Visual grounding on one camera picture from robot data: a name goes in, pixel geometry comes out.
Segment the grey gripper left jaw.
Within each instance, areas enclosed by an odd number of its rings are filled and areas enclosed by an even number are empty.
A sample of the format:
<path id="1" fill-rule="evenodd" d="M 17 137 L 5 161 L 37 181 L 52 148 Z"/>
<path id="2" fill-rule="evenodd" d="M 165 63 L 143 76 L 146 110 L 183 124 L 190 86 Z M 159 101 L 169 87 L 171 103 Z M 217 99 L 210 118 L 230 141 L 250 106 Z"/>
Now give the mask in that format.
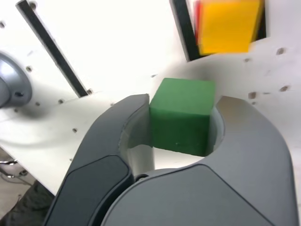
<path id="1" fill-rule="evenodd" d="M 45 218 L 46 226 L 99 226 L 135 177 L 154 169 L 147 94 L 101 114 L 84 136 Z"/>

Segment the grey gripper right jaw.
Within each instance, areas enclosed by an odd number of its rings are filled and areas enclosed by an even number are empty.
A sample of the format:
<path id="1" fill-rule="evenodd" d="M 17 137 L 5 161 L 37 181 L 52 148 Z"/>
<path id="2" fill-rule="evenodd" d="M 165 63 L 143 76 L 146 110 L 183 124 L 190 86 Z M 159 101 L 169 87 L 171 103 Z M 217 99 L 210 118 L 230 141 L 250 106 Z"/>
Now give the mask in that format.
<path id="1" fill-rule="evenodd" d="M 129 187 L 104 226 L 291 226 L 293 166 L 276 127 L 242 99 L 216 105 L 214 151 Z"/>

